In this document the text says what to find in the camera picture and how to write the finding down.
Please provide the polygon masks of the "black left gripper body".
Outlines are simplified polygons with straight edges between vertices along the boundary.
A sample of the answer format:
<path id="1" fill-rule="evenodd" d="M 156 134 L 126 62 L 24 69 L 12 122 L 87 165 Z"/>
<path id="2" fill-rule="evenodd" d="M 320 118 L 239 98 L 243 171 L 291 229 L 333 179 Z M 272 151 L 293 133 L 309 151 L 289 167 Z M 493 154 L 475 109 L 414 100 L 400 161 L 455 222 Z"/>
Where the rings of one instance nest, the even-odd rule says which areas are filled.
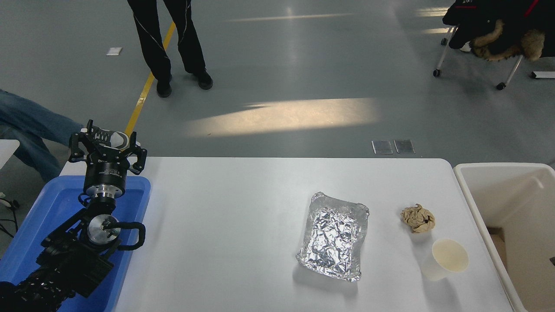
<path id="1" fill-rule="evenodd" d="M 86 160 L 86 166 L 85 190 L 99 185 L 115 186 L 119 190 L 125 189 L 127 170 L 130 167 L 127 160 Z"/>

